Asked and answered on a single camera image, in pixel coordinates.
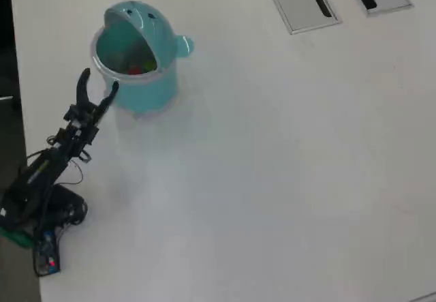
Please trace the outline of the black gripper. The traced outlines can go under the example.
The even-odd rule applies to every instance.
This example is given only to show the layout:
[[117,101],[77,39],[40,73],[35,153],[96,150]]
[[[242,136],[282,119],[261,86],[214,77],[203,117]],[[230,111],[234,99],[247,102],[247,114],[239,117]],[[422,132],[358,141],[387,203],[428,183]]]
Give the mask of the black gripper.
[[88,67],[82,71],[76,85],[76,104],[71,104],[64,115],[64,120],[68,122],[66,130],[79,137],[85,145],[91,145],[99,131],[95,118],[105,115],[119,90],[119,82],[114,81],[111,91],[98,106],[90,103],[87,91],[90,75],[91,70]]

